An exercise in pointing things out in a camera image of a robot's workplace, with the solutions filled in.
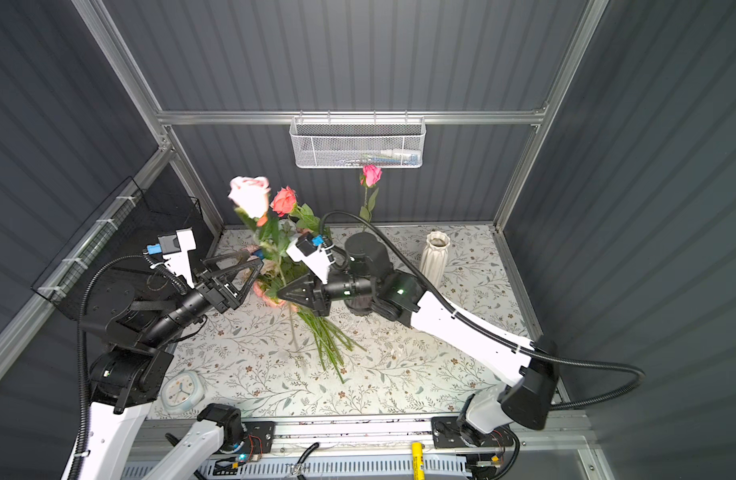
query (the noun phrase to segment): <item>yellow glue stick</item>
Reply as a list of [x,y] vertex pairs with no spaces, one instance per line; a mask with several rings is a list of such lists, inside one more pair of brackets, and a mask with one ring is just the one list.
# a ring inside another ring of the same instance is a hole
[[413,453],[413,480],[424,480],[424,455],[421,453],[421,444],[414,442],[411,445]]

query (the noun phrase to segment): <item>white metal basket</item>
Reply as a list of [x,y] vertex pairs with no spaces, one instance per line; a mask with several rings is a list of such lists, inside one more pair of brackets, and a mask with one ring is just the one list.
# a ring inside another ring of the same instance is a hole
[[424,153],[423,118],[395,116],[388,123],[349,123],[331,118],[294,118],[290,139],[300,168],[418,168]]

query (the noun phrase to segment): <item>wire basket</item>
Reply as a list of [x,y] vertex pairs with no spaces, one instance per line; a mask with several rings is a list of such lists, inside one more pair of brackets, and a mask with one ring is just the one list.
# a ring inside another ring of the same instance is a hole
[[425,137],[423,118],[358,124],[298,117],[290,122],[290,139],[299,168],[362,168],[366,165],[419,168]]
[[[32,291],[73,320],[80,316],[86,285],[107,262],[140,254],[146,245],[156,244],[158,236],[191,227],[197,249],[189,252],[190,263],[197,265],[206,256],[213,240],[198,199],[156,190],[136,190],[113,215],[98,222],[101,227],[94,230],[77,255],[64,259],[59,256],[57,260],[60,261],[55,260],[32,284]],[[52,270],[57,264],[60,267]],[[170,283],[152,273],[143,258],[125,260],[107,270],[96,288],[125,280],[143,300],[162,300],[174,293]]]

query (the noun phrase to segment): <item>alarm clock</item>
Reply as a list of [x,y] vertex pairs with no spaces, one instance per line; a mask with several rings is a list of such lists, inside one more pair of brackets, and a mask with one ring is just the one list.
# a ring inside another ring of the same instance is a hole
[[184,370],[168,380],[160,394],[163,409],[171,415],[185,413],[205,397],[205,389],[194,370]]

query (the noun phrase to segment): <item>floral tablecloth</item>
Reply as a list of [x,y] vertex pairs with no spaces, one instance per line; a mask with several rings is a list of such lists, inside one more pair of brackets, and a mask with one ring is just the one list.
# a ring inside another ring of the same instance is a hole
[[[441,293],[488,322],[527,336],[489,226],[383,229],[417,265],[432,230],[451,238]],[[334,241],[343,245],[359,231],[333,228]],[[249,230],[226,230],[216,254],[252,243]],[[204,400],[170,416],[158,399],[150,418],[194,418],[211,402],[235,405],[244,416],[257,418],[454,412],[474,390],[498,383],[479,362],[429,334],[376,314],[353,316],[343,302],[333,304],[330,319],[365,349],[343,349],[345,383],[333,370],[323,370],[312,335],[295,314],[291,325],[287,308],[270,308],[250,293],[238,310],[213,310],[198,335],[178,344],[166,375],[196,371],[205,386]]]

